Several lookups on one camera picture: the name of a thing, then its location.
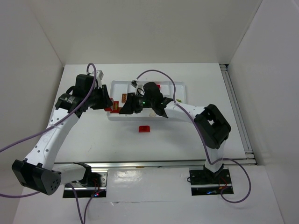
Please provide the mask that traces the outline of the red arched lego block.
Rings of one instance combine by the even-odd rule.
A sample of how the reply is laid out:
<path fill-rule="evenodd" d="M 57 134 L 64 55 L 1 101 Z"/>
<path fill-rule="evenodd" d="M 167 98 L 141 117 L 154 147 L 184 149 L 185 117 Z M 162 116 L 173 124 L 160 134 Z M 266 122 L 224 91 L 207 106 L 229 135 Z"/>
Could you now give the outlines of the red arched lego block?
<path fill-rule="evenodd" d="M 104 109 L 106 112 L 112 112 L 114 110 L 114 100 L 110 98 L 110 101 L 107 104 L 107 108 Z"/>

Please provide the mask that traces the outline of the orange lego plate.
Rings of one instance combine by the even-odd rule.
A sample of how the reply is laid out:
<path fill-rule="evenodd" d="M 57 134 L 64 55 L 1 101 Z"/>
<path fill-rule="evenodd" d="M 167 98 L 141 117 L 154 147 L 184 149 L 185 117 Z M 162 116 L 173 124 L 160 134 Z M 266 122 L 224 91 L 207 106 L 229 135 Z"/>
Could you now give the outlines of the orange lego plate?
<path fill-rule="evenodd" d="M 126 103 L 126 101 L 127 101 L 127 97 L 128 97 L 128 95 L 127 95 L 126 93 L 122 94 L 121 102 L 122 102 L 123 104 Z"/>
<path fill-rule="evenodd" d="M 114 101 L 111 113 L 119 113 L 119 110 L 119 101 Z"/>

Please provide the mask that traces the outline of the white lego plate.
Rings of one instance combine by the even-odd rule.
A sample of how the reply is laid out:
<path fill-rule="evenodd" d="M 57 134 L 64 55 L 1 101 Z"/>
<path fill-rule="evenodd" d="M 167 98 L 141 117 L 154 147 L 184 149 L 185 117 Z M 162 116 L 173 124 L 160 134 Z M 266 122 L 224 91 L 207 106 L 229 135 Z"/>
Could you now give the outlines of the white lego plate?
<path fill-rule="evenodd" d="M 157 114 L 155 113 L 155 112 L 151 112 L 150 114 L 149 114 L 149 116 L 150 117 L 155 117 Z"/>

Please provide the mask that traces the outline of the red curved lego brick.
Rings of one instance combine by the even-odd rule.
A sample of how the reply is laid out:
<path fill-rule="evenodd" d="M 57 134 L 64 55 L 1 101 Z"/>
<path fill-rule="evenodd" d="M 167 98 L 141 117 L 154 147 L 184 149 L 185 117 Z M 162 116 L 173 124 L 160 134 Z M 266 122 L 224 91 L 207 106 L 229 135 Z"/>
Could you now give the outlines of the red curved lego brick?
<path fill-rule="evenodd" d="M 139 126 L 138 131 L 140 133 L 149 133 L 150 132 L 150 126 Z"/>

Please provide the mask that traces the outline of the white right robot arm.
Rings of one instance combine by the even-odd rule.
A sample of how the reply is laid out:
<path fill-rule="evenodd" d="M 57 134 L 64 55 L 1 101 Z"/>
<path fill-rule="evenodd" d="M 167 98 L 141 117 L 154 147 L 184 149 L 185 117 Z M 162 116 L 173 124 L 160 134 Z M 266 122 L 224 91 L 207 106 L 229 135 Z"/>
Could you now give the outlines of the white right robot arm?
<path fill-rule="evenodd" d="M 128 93 L 120 114 L 137 114 L 145 108 L 151 108 L 160 117 L 192 123 L 206 153 L 204 170 L 217 176 L 224 167 L 224 145 L 231 132 L 230 124 L 218 107 L 213 104 L 200 107 L 180 103 L 164 96 L 154 82 L 146 83 L 143 91 L 143 94 L 138 91 Z"/>

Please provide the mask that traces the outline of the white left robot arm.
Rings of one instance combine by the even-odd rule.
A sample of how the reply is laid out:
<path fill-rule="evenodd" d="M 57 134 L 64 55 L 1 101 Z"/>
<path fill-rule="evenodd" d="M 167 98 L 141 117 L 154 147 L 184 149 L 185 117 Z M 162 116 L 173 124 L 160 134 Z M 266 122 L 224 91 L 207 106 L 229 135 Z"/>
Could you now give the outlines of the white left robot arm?
<path fill-rule="evenodd" d="M 22 186 L 52 195 L 60 185 L 78 182 L 87 186 L 97 178 L 91 166 L 85 163 L 55 164 L 59 149 L 82 113 L 89 108 L 99 110 L 113 105 L 106 85 L 101 83 L 103 72 L 98 70 L 96 75 L 77 75 L 75 85 L 58 98 L 48 124 L 49 131 L 41 135 L 22 161 L 14 161 L 12 171 Z"/>

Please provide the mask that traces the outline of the white compartment tray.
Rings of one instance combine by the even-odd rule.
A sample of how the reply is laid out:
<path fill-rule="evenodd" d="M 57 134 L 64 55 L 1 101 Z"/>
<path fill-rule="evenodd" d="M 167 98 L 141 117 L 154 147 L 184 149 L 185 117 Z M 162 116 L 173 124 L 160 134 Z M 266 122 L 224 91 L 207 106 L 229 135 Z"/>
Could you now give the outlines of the white compartment tray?
<path fill-rule="evenodd" d="M 176 99 L 186 103 L 186 90 L 184 82 L 156 81 L 157 88 L 165 98 L 173 98 L 175 91 Z M 149 91 L 144 87 L 149 87 L 147 82 L 139 81 L 134 87 L 131 81 L 112 81 L 110 98 L 118 103 L 121 112 L 108 112 L 107 118 L 110 121 L 154 121 L 163 120 L 164 117 L 155 114 L 152 109 L 153 99 L 150 99 Z"/>

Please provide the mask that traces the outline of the aluminium side rail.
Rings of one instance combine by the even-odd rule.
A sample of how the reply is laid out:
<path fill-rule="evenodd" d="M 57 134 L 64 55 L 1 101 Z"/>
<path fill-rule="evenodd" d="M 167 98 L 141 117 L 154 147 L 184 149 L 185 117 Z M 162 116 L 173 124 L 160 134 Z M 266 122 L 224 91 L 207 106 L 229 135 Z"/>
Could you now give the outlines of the aluminium side rail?
<path fill-rule="evenodd" d="M 230 103 L 232 105 L 232 110 L 234 113 L 234 117 L 236 120 L 236 125 L 238 128 L 238 132 L 240 134 L 241 137 L 241 141 L 242 141 L 242 145 L 243 145 L 243 149 L 246 155 L 246 160 L 248 160 L 248 164 L 256 164 L 256 160 L 255 160 L 255 156 L 254 153 L 252 151 L 252 146 L 248 137 L 248 133 L 247 130 L 245 128 L 245 124 L 242 118 L 242 114 L 240 111 L 240 107 L 236 98 L 236 94 L 232 85 L 232 81 L 228 72 L 228 64 L 219 64 L 220 66 L 220 70 L 223 76 L 223 80 L 228 92 L 228 97 L 230 100 Z"/>

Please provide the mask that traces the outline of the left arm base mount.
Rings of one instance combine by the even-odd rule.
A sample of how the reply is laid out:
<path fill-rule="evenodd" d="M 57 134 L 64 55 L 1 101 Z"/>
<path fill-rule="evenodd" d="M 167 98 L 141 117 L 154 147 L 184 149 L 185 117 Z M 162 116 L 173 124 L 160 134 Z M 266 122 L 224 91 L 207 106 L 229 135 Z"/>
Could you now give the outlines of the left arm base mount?
<path fill-rule="evenodd" d="M 78 198 L 90 198 L 94 195 L 96 198 L 105 198 L 107 195 L 108 170 L 92 168 L 92 177 L 86 184 L 79 180 L 71 181 L 71 186 L 75 189 Z"/>

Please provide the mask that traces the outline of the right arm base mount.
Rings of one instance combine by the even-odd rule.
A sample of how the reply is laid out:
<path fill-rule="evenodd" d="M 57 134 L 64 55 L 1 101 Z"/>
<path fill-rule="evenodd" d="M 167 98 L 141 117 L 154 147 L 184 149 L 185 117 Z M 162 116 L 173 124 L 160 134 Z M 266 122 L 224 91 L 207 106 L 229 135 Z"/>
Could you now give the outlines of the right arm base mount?
<path fill-rule="evenodd" d="M 233 194 L 233 186 L 228 169 L 224 169 L 215 178 L 207 177 L 204 170 L 190 170 L 187 181 L 191 185 L 192 196 L 210 196 L 223 194 Z"/>

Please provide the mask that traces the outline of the aluminium front rail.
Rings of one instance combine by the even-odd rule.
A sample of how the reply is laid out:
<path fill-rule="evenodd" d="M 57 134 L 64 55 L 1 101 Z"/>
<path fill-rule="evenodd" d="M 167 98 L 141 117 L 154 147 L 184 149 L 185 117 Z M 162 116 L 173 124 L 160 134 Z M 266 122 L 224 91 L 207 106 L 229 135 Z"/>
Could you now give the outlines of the aluminium front rail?
<path fill-rule="evenodd" d="M 123 162 L 83 162 L 97 169 L 112 168 L 179 168 L 203 166 L 204 160 L 181 160 L 181 161 L 123 161 Z"/>

